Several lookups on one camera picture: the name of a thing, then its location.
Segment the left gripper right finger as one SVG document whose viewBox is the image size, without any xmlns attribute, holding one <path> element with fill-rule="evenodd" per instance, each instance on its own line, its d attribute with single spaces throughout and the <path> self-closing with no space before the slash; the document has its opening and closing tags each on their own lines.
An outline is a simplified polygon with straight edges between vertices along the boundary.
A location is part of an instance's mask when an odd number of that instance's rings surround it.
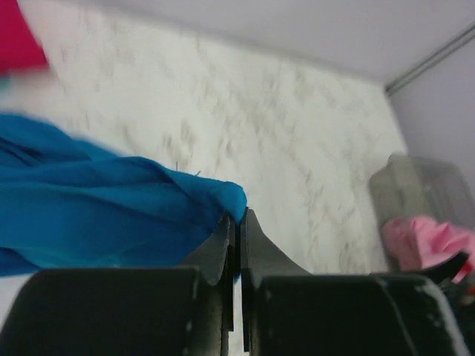
<svg viewBox="0 0 475 356">
<path fill-rule="evenodd" d="M 251 355 L 469 355 L 453 278 L 468 256 L 401 273 L 311 274 L 240 223 L 243 347 Z"/>
</svg>

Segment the blue t-shirt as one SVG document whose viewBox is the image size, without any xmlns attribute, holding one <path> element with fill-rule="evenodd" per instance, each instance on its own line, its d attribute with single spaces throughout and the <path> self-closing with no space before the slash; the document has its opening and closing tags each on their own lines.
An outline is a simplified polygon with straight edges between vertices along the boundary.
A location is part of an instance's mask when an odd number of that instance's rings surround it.
<svg viewBox="0 0 475 356">
<path fill-rule="evenodd" d="M 1 275 L 46 268 L 173 266 L 221 217 L 243 218 L 233 182 L 120 156 L 15 113 L 1 115 Z"/>
</svg>

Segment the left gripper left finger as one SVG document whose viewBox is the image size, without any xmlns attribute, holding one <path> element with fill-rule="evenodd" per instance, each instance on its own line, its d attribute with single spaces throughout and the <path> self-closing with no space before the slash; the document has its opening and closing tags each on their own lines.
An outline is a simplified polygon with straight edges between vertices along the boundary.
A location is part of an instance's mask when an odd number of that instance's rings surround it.
<svg viewBox="0 0 475 356">
<path fill-rule="evenodd" d="M 3 355 L 227 355 L 235 224 L 171 268 L 50 269 L 20 289 Z"/>
</svg>

